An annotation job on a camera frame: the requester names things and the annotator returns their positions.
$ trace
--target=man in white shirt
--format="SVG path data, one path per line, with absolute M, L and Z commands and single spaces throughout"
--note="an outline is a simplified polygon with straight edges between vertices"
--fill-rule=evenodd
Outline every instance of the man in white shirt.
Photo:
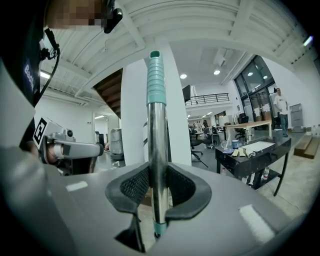
M 281 94 L 280 88 L 276 89 L 276 94 L 273 104 L 275 108 L 280 111 L 283 137 L 288 137 L 288 103 L 286 98 Z

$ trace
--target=black shirt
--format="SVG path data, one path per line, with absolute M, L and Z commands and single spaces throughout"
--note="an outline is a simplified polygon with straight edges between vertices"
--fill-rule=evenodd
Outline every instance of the black shirt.
M 10 19 L 2 21 L 1 57 L 11 78 L 27 100 L 34 105 L 40 90 L 40 40 L 44 36 L 46 0 L 7 1 Z M 32 120 L 23 141 L 32 141 L 35 121 Z

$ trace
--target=staircase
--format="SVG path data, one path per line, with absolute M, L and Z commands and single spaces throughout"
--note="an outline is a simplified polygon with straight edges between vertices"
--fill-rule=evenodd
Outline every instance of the staircase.
M 295 146 L 293 154 L 295 156 L 314 159 L 317 153 L 319 137 L 304 135 L 299 143 Z
M 105 79 L 98 82 L 93 88 L 100 95 L 110 109 L 121 118 L 121 81 L 123 69 L 119 69 Z

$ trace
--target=desk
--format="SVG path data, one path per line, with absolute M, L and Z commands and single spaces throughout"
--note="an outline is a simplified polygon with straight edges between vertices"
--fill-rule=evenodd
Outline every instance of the desk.
M 195 139 L 197 140 L 197 139 L 198 139 L 198 136 L 199 136 L 199 135 L 202 135 L 202 134 L 203 134 L 202 132 L 194 133 L 194 135 L 195 135 Z
M 226 129 L 228 130 L 228 133 L 230 134 L 229 129 L 245 129 L 248 130 L 249 135 L 249 141 L 251 141 L 251 128 L 258 127 L 258 126 L 269 126 L 269 137 L 272 136 L 272 121 L 266 120 L 266 121 L 257 121 L 257 122 L 246 122 L 246 123 L 239 123 L 239 124 L 232 124 L 232 125 L 222 125 L 218 126 L 217 128 L 223 128 L 224 133 L 224 140 L 227 140 L 226 135 Z
M 247 176 L 253 176 L 253 188 L 258 189 L 266 183 L 273 180 L 275 177 L 280 177 L 280 181 L 274 196 L 277 195 L 283 178 L 285 176 L 288 156 L 291 148 L 291 138 L 288 137 L 263 137 L 256 140 L 252 140 L 248 144 L 252 144 L 258 141 L 274 143 L 272 146 L 263 149 L 260 152 L 256 152 L 255 156 L 248 158 L 247 156 L 237 156 L 233 157 L 230 154 L 224 154 L 224 149 L 219 146 L 215 148 L 215 159 L 216 159 L 216 171 L 219 174 L 221 165 L 223 165 L 229 172 L 231 172 L 235 178 L 241 179 Z M 282 168 L 282 173 L 279 174 L 274 170 L 270 169 L 268 179 L 261 182 L 261 176 L 264 172 L 265 167 L 271 165 L 275 161 L 279 160 L 281 157 L 285 156 L 284 164 Z

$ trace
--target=metal railing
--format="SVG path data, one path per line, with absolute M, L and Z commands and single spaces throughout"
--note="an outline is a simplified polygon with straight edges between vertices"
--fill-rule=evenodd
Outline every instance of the metal railing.
M 229 102 L 229 94 L 228 93 L 217 93 L 217 94 L 208 94 L 202 96 L 194 96 L 188 100 L 185 105 L 186 106 L 196 106 L 202 104 L 210 104 L 216 102 Z

